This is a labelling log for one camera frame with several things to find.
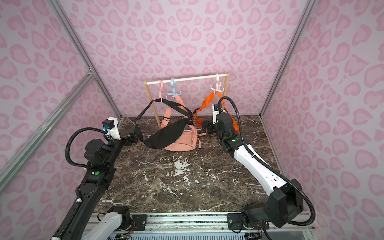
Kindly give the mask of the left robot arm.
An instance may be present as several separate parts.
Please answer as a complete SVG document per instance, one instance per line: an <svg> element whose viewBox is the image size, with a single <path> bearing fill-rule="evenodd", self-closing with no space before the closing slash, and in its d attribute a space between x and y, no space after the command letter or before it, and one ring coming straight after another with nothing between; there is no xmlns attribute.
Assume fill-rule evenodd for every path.
<svg viewBox="0 0 384 240"><path fill-rule="evenodd" d="M80 185L75 188L76 199L64 221L54 233L53 240L79 240L99 200L109 188L116 169L115 162L123 146L136 144L133 137L121 140L94 139L85 147L87 171Z"/></svg>

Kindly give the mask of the orange bag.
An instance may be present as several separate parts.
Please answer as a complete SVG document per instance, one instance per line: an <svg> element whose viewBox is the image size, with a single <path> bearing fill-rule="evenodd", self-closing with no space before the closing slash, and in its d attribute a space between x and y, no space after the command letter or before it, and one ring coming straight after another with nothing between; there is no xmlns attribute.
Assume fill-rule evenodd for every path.
<svg viewBox="0 0 384 240"><path fill-rule="evenodd" d="M230 103L231 106L233 107L234 111L235 111L235 114L236 114L236 117L238 118L238 120L235 120L234 116L232 116L228 109L226 108L226 102ZM239 131L240 131L240 125L239 125L239 120L240 120L240 115L239 115L239 111L238 111L238 108L236 106L236 104L234 103L234 101L228 97L228 96L223 96L221 93L211 93L210 95L208 95L202 102L201 106L197 109L195 109L194 113L193 113L193 117L194 117L194 120L195 120L195 123L196 125L198 126L198 128L200 129L200 132L199 134L201 136L204 136L204 135L215 135L215 134L207 134L207 133L203 133L202 131L202 120L207 120L208 122L209 121L212 121L213 120L213 110L212 110L212 105L213 104L219 104L220 107L221 107L221 112L227 112L231 115L231 117L233 118L233 123L234 123L234 128L235 128L235 134L238 134ZM208 107L211 107L211 110L212 110L212 119L211 120L208 120L208 119L204 119L204 118L201 118L198 116L198 114L202 111L202 110L205 110L207 109Z"/></svg>

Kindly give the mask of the pink bag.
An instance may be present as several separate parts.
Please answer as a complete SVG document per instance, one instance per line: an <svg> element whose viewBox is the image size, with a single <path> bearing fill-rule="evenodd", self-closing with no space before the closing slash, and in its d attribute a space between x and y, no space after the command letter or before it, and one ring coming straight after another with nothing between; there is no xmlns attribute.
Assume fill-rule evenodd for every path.
<svg viewBox="0 0 384 240"><path fill-rule="evenodd" d="M167 151L187 152L194 150L198 142L197 129L193 125L193 121L184 116L183 119L177 121L168 127L172 116L172 108L167 107L161 128L166 128L165 133L168 135L168 140L173 140L178 137L172 144L165 147Z"/></svg>

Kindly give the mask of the black bag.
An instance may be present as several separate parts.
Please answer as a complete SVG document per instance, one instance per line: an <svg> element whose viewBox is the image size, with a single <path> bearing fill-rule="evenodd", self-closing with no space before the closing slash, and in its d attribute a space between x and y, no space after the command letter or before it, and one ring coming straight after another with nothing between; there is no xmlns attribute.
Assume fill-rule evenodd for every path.
<svg viewBox="0 0 384 240"><path fill-rule="evenodd" d="M150 108L150 106L154 102L162 102L163 104L167 105L171 109L174 109L177 112L181 113L183 116L185 116L185 118L171 124L170 126L163 127L156 133L144 139L142 130L138 125L138 121L142 118L142 116L145 114L145 112ZM135 125L131 128L130 134L131 136L134 136L137 140L143 142L150 149L164 149L169 145L173 144L174 142L176 142L182 136L185 126L193 123L192 117L193 117L193 112L187 107L185 107L183 104L165 100L165 99L162 99L162 100L155 99L155 100L152 100L147 105L147 107L136 117Z"/></svg>

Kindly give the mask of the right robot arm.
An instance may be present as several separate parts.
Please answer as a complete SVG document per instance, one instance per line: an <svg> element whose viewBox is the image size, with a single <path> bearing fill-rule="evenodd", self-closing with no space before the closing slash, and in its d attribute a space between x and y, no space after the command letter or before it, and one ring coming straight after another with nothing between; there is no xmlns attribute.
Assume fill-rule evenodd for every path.
<svg viewBox="0 0 384 240"><path fill-rule="evenodd" d="M294 220L303 209L302 196L282 177L269 170L269 165L241 136L235 133L233 119L227 112L214 111L213 120L203 126L216 134L225 153L241 163L261 184L268 199L265 204L247 204L241 209L245 228L251 228L262 221L271 222L278 228Z"/></svg>

